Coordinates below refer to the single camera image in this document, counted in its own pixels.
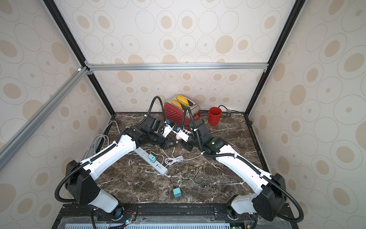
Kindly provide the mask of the teal charger with white cable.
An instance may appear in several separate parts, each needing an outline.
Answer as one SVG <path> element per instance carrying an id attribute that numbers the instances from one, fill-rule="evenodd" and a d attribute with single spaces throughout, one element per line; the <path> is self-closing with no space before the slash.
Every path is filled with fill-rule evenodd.
<path id="1" fill-rule="evenodd" d="M 162 154 L 157 154 L 153 151 L 150 151 L 149 156 L 148 156 L 149 160 L 151 162 L 157 162 L 158 160 L 156 159 L 156 156 L 160 156 L 160 157 L 162 157 L 162 162 L 161 162 L 162 165 L 165 164 L 166 166 L 171 166 L 176 162 L 175 158 L 168 157 L 168 155 L 164 151 L 163 151 L 163 153 L 164 154 L 162 155 Z"/>

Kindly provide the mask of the white power strip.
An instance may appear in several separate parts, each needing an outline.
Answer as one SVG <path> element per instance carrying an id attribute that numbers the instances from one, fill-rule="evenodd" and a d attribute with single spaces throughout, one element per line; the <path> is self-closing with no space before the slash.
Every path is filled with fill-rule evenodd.
<path id="1" fill-rule="evenodd" d="M 151 167 L 153 167 L 156 171 L 158 171 L 161 175 L 166 176 L 168 170 L 164 167 L 156 157 L 152 154 L 148 154 L 142 148 L 137 148 L 134 152 L 139 155 L 142 159 L 144 159 Z"/>

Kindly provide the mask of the teal charger with black cable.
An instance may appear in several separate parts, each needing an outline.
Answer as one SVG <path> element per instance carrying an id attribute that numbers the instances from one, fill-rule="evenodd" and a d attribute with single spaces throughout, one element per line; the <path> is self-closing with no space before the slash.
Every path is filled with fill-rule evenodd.
<path id="1" fill-rule="evenodd" d="M 200 186 L 202 186 L 202 187 L 204 187 L 204 188 L 206 188 L 207 187 L 207 185 L 205 185 L 205 184 L 203 184 L 203 183 L 199 183 L 199 182 L 197 182 L 196 181 L 196 178 L 197 178 L 197 176 L 199 175 L 199 173 L 200 173 L 200 168 L 199 167 L 197 167 L 197 166 L 193 166 L 193 165 L 191 165 L 191 164 L 183 164 L 175 173 L 173 173 L 171 176 L 170 176 L 170 182 L 171 182 L 171 184 L 173 185 L 173 189 L 172 189 L 172 192 L 173 192 L 173 196 L 174 196 L 174 198 L 180 198 L 183 194 L 182 194 L 182 190 L 181 190 L 181 188 L 180 188 L 180 186 L 178 185 L 178 184 L 174 184 L 173 183 L 173 181 L 172 181 L 172 178 L 173 178 L 173 176 L 175 176 L 175 175 L 178 175 L 179 173 L 180 173 L 180 171 L 184 168 L 184 167 L 186 167 L 186 166 L 190 166 L 190 167 L 192 167 L 192 168 L 194 168 L 194 171 L 195 171 L 195 176 L 194 176 L 194 178 L 193 178 L 193 182 L 195 183 L 195 184 L 198 184 L 198 185 L 200 185 Z"/>

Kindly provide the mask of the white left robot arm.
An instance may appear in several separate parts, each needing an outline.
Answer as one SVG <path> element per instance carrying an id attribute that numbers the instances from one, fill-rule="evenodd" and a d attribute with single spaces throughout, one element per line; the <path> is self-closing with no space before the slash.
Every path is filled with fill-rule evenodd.
<path id="1" fill-rule="evenodd" d="M 96 180 L 111 165 L 137 148 L 151 144 L 162 149 L 173 147 L 175 142 L 168 135 L 178 133 L 182 128 L 173 121 L 162 121 L 150 115 L 134 127 L 121 131 L 114 141 L 99 153 L 82 160 L 72 161 L 67 166 L 65 178 L 58 184 L 54 196 L 63 203 L 90 205 L 111 214 L 114 220 L 123 212 L 123 204 L 113 195 L 99 188 Z"/>

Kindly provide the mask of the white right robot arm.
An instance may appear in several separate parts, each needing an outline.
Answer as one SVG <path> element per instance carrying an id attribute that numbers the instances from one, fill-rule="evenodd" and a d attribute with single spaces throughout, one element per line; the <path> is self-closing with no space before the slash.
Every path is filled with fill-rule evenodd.
<path id="1" fill-rule="evenodd" d="M 284 178 L 266 172 L 245 159 L 224 139 L 212 136 L 206 124 L 195 120 L 189 128 L 174 127 L 177 140 L 183 147 L 191 150 L 196 147 L 201 154 L 225 165 L 237 174 L 253 190 L 253 194 L 237 195 L 226 208 L 228 217 L 237 220 L 244 213 L 256 213 L 267 221 L 279 217 L 289 222 L 299 223 L 304 219 L 304 211 L 295 198 L 286 190 Z M 298 211 L 298 217 L 290 218 L 280 214 L 280 210 L 289 200 Z"/>

